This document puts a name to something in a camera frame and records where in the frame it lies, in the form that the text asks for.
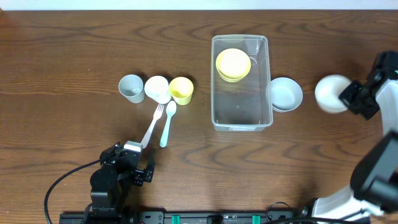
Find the white plastic bowl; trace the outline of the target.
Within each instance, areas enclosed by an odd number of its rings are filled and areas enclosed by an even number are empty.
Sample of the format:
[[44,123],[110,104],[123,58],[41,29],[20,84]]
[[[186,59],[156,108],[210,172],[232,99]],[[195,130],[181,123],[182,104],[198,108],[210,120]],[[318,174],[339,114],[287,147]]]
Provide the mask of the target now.
[[342,75],[328,75],[322,78],[315,88],[315,99],[318,106],[331,114],[346,111],[348,108],[338,97],[350,84],[351,80]]

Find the grey plastic cup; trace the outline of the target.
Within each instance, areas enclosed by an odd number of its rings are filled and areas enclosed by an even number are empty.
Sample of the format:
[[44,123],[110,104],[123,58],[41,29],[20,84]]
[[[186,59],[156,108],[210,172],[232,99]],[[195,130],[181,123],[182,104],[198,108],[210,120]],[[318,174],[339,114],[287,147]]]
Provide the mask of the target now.
[[141,103],[145,98],[144,83],[137,75],[126,75],[119,81],[120,94],[131,103]]

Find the grey plastic bowl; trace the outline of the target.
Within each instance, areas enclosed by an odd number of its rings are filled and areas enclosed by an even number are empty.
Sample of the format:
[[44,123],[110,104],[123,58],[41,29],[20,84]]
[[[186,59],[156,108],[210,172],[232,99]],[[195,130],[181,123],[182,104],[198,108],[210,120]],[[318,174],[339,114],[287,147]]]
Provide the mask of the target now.
[[279,77],[271,81],[271,97],[273,110],[285,113],[301,105],[303,91],[295,80]]

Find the yellow plastic bowl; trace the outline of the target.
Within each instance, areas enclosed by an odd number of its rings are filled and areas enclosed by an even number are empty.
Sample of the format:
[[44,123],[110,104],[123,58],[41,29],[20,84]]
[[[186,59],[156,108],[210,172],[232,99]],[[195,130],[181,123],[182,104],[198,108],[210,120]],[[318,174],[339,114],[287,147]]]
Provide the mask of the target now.
[[227,82],[242,80],[251,70],[251,59],[240,49],[226,49],[216,58],[216,69]]

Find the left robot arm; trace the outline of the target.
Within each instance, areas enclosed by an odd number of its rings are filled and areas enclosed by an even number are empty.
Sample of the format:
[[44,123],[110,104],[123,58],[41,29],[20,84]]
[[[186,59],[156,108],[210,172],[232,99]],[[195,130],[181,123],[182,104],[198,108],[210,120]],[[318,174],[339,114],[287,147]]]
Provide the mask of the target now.
[[152,182],[155,171],[154,151],[149,153],[145,169],[138,168],[141,152],[139,143],[128,141],[123,146],[116,143],[101,153],[101,168],[90,178],[94,216],[105,219],[125,216],[124,204],[132,187]]

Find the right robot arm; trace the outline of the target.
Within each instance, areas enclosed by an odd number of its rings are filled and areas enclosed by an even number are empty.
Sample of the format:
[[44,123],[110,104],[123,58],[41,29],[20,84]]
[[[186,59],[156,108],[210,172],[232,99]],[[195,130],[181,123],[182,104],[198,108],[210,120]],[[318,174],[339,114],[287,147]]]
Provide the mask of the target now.
[[318,198],[302,210],[297,223],[370,223],[397,211],[397,52],[377,55],[362,84],[327,88],[344,107],[365,119],[381,114],[383,138],[360,160],[348,186]]

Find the clear plastic storage container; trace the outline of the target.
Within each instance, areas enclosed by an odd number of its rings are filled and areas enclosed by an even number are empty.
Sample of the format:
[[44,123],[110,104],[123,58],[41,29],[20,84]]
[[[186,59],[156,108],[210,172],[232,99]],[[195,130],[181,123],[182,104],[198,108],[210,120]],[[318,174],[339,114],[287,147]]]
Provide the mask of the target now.
[[[216,69],[217,56],[239,49],[251,61],[250,72],[227,82]],[[216,35],[211,41],[211,121],[217,131],[263,131],[273,123],[269,42],[263,35]]]

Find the white plastic fork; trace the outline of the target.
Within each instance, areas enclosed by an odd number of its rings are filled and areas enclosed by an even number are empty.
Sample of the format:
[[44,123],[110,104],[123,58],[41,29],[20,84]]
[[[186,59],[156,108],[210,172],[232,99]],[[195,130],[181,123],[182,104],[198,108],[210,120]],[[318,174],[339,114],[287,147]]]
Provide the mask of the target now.
[[155,124],[162,117],[163,110],[164,110],[164,104],[158,104],[158,106],[156,107],[156,110],[154,112],[152,122],[151,122],[150,126],[148,127],[148,129],[141,141],[141,145],[142,145],[143,149],[145,149],[147,147],[147,145],[150,141],[150,137],[152,136],[152,132],[155,128]]

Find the light blue plastic spoon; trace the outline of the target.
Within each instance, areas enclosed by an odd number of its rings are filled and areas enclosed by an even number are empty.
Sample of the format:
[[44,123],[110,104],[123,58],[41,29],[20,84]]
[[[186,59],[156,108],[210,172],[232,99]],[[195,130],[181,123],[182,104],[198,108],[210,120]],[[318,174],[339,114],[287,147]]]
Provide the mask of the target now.
[[160,147],[166,147],[167,146],[167,142],[168,142],[168,138],[169,138],[169,131],[170,131],[170,123],[171,123],[171,119],[172,116],[176,113],[177,111],[177,104],[174,101],[170,101],[166,107],[166,115],[167,115],[167,119],[165,122],[165,126],[164,126],[164,130],[160,139]]

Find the white plastic cup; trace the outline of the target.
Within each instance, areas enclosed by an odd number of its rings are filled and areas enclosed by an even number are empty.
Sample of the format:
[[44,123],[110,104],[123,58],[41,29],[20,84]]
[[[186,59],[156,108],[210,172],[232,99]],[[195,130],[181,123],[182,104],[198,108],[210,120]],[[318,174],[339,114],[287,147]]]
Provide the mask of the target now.
[[169,82],[162,76],[154,76],[148,79],[144,85],[145,94],[159,104],[167,104],[171,100]]

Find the yellow plastic cup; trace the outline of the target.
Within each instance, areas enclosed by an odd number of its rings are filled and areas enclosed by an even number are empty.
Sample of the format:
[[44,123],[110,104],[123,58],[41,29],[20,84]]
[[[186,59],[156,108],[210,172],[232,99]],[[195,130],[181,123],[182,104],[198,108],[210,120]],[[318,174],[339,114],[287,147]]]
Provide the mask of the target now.
[[193,83],[186,77],[174,78],[169,84],[169,92],[176,104],[184,106],[189,104],[193,95]]

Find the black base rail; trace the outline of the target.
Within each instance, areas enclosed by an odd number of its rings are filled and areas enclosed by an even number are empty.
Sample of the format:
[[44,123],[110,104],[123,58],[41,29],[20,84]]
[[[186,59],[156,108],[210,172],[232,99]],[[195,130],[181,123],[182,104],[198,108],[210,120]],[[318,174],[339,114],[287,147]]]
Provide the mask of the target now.
[[170,213],[141,212],[119,215],[116,217],[101,217],[89,214],[65,213],[60,215],[60,223],[141,223],[141,224],[257,224],[269,221],[293,218],[295,212],[290,210],[271,210],[268,212],[233,212],[233,213]]

